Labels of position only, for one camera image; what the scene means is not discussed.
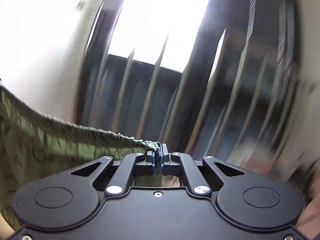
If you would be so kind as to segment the green patterned garment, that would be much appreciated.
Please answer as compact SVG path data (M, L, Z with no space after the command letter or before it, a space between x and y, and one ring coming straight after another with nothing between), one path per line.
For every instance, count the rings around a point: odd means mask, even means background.
M23 185L105 155L121 160L130 153L160 153L159 142L86 127L43 114L1 86L1 220L20 224L10 202Z

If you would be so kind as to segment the dark framed window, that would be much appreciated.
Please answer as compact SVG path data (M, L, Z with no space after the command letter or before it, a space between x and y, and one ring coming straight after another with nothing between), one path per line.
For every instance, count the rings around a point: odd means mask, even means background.
M281 177L297 0L101 0L81 64L77 124Z

